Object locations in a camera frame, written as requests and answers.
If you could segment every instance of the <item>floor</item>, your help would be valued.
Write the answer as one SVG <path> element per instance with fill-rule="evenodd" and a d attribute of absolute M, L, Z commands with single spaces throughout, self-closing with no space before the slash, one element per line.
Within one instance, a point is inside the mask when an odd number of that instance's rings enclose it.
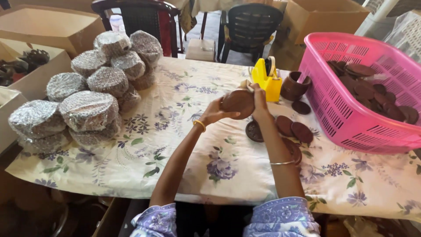
<path fill-rule="evenodd" d="M 221 11 L 213 11 L 208 12 L 208 16 L 206 19 L 206 27 L 205 27 L 205 40 L 214 40 L 216 43 L 216 49 L 218 48 L 218 35 L 219 35 L 219 22 L 221 18 Z M 197 25 L 187 33 L 187 41 L 183 42 L 183 47 L 187 49 L 189 45 L 190 39 L 199 39 L 200 38 L 200 30 L 202 28 L 202 20 L 203 20 L 203 12 L 200 12 L 199 15 L 196 16 Z M 178 23 L 177 23 L 177 41 L 178 46 L 180 47 L 180 40 L 179 40 L 179 31 L 178 31 Z M 272 45 L 272 42 L 265 46 L 263 57 L 266 58 L 269 49 Z M 254 63 L 251 61 L 251 54 L 242 54 L 237 53 L 235 51 L 230 51 L 228 54 L 228 59 L 226 61 L 227 64 L 235 64 L 235 65 L 244 65 L 244 66 L 254 66 Z"/>

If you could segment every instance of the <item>floral tablecloth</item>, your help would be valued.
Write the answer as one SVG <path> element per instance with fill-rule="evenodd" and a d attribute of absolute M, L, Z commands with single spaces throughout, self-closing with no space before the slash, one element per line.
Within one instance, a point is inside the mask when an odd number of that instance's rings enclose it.
<path fill-rule="evenodd" d="M 156 85 L 140 92 L 139 106 L 123 115 L 121 133 L 107 146 L 73 142 L 49 155 L 23 151 L 6 171 L 75 193 L 150 197 L 192 121 L 211 100 L 249 78 L 249 68 L 166 57 L 156 75 Z M 299 115 L 282 100 L 268 106 L 273 115 L 304 123 L 314 133 L 310 145 L 300 144 L 300 176 L 311 210 L 421 221 L 421 161 L 413 152 L 379 156 L 346 150 L 325 137 L 313 113 Z M 177 200 L 256 205 L 276 198 L 265 145 L 245 135 L 250 120 L 226 118 L 207 128 L 184 171 Z"/>

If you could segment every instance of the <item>woman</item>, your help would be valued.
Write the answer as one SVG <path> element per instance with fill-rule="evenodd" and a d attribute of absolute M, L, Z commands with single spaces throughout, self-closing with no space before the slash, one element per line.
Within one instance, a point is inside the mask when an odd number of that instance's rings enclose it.
<path fill-rule="evenodd" d="M 267 109 L 265 91 L 258 84 L 253 84 L 252 87 L 255 89 L 255 110 L 253 117 L 260 126 L 266 144 L 275 187 L 280 199 L 255 207 L 251 220 L 247 223 L 248 225 L 242 225 L 244 221 L 238 221 L 244 215 L 238 218 L 225 218 L 221 222 L 222 225 L 226 225 L 223 231 L 217 226 L 209 225 L 210 236 L 318 237 L 319 225 L 314 222 L 307 208 L 307 201 L 304 198 L 304 191 L 298 171 Z M 152 193 L 149 208 L 132 220 L 132 224 L 136 227 L 131 234 L 132 237 L 193 236 L 194 232 L 177 229 L 174 198 L 187 161 L 201 133 L 205 131 L 206 126 L 220 119 L 234 118 L 239 115 L 238 112 L 225 113 L 220 111 L 219 105 L 221 100 L 222 97 L 210 103 L 206 111 L 198 121 L 195 121 L 192 130 L 168 160 Z M 197 213 L 196 210 L 197 208 L 188 206 L 184 210 L 177 208 L 177 220 L 179 217 L 185 219 L 185 212 Z M 241 210 L 231 208 L 223 216 L 233 213 L 238 214 L 242 212 Z M 195 221 L 197 218 L 200 217 L 193 214 L 193 217 L 188 219 L 187 224 L 179 225 L 180 222 L 177 221 L 177 226 L 183 226 L 183 229 L 185 226 L 198 228 L 198 224 Z"/>

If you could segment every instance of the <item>yellow tape dispenser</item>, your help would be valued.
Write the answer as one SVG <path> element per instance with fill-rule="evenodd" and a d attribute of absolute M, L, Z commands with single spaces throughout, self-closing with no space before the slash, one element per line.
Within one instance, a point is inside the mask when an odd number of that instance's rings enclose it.
<path fill-rule="evenodd" d="M 275 58 L 269 56 L 267 59 L 258 59 L 254 69 L 251 71 L 254 83 L 266 91 L 266 101 L 279 101 L 282 78 L 278 77 L 275 67 Z"/>

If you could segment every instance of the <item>dark wooden chair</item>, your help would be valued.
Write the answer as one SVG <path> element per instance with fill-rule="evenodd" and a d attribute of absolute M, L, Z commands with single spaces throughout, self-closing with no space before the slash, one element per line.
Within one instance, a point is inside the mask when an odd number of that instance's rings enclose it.
<path fill-rule="evenodd" d="M 120 8 L 127 35 L 143 30 L 156 37 L 161 44 L 158 11 L 166 11 L 170 16 L 171 55 L 177 58 L 177 30 L 174 17 L 179 16 L 180 10 L 175 6 L 158 0 L 97 0 L 92 2 L 91 8 L 102 18 L 105 30 L 112 30 L 105 11 Z"/>
<path fill-rule="evenodd" d="M 222 11 L 218 37 L 218 60 L 226 63 L 228 53 L 234 50 L 253 54 L 253 61 L 263 56 L 263 49 L 283 19 L 278 9 L 260 3 L 240 4 L 228 11 Z"/>

